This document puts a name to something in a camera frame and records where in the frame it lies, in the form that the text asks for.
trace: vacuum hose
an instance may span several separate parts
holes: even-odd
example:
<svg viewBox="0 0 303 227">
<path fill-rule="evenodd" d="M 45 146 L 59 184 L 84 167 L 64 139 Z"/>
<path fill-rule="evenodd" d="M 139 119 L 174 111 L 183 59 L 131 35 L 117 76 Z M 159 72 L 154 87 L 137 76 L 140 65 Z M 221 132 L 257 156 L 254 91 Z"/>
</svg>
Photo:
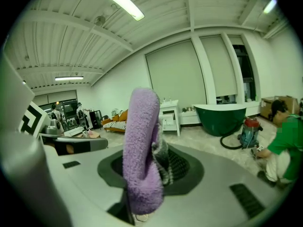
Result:
<svg viewBox="0 0 303 227">
<path fill-rule="evenodd" d="M 238 124 L 231 132 L 227 133 L 226 135 L 222 136 L 221 139 L 220 139 L 220 143 L 221 145 L 224 147 L 224 148 L 227 148 L 227 149 L 241 149 L 242 148 L 242 145 L 239 145 L 239 146 L 236 146 L 236 147 L 231 147 L 231 146 L 227 146 L 223 143 L 223 139 L 226 138 L 227 136 L 230 136 L 232 134 L 234 134 L 237 129 L 239 128 L 239 126 L 243 125 L 243 123 L 241 122 L 240 124 Z"/>
</svg>

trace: pillow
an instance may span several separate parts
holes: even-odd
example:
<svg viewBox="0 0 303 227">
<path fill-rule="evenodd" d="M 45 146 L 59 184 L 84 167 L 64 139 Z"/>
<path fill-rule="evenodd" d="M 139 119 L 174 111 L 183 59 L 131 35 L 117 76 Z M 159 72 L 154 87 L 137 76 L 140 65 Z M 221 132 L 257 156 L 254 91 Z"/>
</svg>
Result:
<svg viewBox="0 0 303 227">
<path fill-rule="evenodd" d="M 113 121 L 119 121 L 119 115 L 118 114 L 116 114 L 116 116 L 113 117 Z"/>
<path fill-rule="evenodd" d="M 121 116 L 120 116 L 120 118 L 119 118 L 119 121 L 126 121 L 126 120 L 127 120 L 127 111 L 128 111 L 128 110 L 124 111 L 124 112 L 121 114 Z"/>
</svg>

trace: ceiling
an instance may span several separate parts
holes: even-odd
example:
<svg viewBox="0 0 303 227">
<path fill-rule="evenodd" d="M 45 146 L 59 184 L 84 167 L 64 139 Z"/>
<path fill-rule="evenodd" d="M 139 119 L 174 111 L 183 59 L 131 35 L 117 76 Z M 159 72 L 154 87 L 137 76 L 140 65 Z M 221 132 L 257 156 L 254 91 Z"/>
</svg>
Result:
<svg viewBox="0 0 303 227">
<path fill-rule="evenodd" d="M 93 85 L 128 54 L 174 31 L 210 26 L 243 27 L 267 34 L 283 21 L 269 0 L 132 0 L 145 18 L 136 21 L 112 0 L 32 0 L 10 32 L 4 53 L 26 83 L 51 89 L 57 76 L 84 76 Z M 102 26 L 94 24 L 104 16 Z"/>
</svg>

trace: green bathtub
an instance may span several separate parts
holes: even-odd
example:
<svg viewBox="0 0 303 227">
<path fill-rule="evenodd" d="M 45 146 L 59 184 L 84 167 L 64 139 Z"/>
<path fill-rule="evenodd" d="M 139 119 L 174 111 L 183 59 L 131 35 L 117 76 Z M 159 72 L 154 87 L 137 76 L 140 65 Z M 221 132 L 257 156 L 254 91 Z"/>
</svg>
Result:
<svg viewBox="0 0 303 227">
<path fill-rule="evenodd" d="M 241 104 L 194 105 L 204 130 L 214 136 L 224 136 L 240 129 L 246 113 Z"/>
</svg>

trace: roller blind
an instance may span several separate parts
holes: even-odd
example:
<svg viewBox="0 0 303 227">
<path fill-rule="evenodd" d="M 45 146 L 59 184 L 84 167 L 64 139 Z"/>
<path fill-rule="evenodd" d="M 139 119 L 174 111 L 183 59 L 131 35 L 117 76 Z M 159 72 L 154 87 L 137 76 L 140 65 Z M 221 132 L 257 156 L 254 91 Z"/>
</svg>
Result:
<svg viewBox="0 0 303 227">
<path fill-rule="evenodd" d="M 33 99 L 33 103 L 38 106 L 48 104 L 47 95 L 35 96 Z"/>
<path fill-rule="evenodd" d="M 244 45 L 241 36 L 228 36 L 232 45 Z"/>
<path fill-rule="evenodd" d="M 59 101 L 77 99 L 76 91 L 53 93 L 48 95 L 48 103 L 55 103 Z"/>
<path fill-rule="evenodd" d="M 180 42 L 146 56 L 152 87 L 163 101 L 179 100 L 179 107 L 206 104 L 200 64 L 191 41 Z"/>
<path fill-rule="evenodd" d="M 212 69 L 216 96 L 237 94 L 232 61 L 222 38 L 220 36 L 203 37 L 201 42 Z"/>
</svg>

